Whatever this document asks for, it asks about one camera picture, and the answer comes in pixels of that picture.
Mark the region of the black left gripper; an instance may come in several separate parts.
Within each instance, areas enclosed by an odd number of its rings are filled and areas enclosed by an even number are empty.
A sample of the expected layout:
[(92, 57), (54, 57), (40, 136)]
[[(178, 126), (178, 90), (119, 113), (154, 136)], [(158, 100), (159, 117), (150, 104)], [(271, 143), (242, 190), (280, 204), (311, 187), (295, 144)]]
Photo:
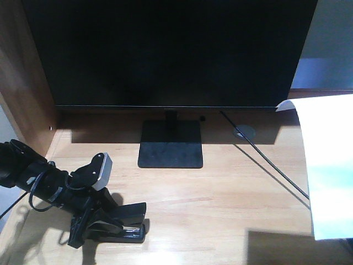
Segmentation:
[(106, 213), (118, 206), (107, 188), (100, 191), (93, 188), (65, 190), (58, 198), (57, 207), (77, 215), (71, 221), (67, 244), (81, 247), (86, 239), (106, 242), (108, 237), (118, 237), (123, 226)]

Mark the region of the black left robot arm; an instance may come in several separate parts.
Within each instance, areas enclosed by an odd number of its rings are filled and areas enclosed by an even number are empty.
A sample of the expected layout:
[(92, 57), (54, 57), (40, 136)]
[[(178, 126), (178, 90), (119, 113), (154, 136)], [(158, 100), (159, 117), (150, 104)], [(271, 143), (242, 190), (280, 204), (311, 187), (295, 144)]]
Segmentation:
[(72, 213), (68, 245), (79, 248), (92, 215), (118, 206), (106, 188), (112, 164), (107, 153), (98, 153), (89, 164), (68, 173), (26, 144), (10, 140), (1, 144), (1, 186), (29, 192), (30, 204), (38, 197)]

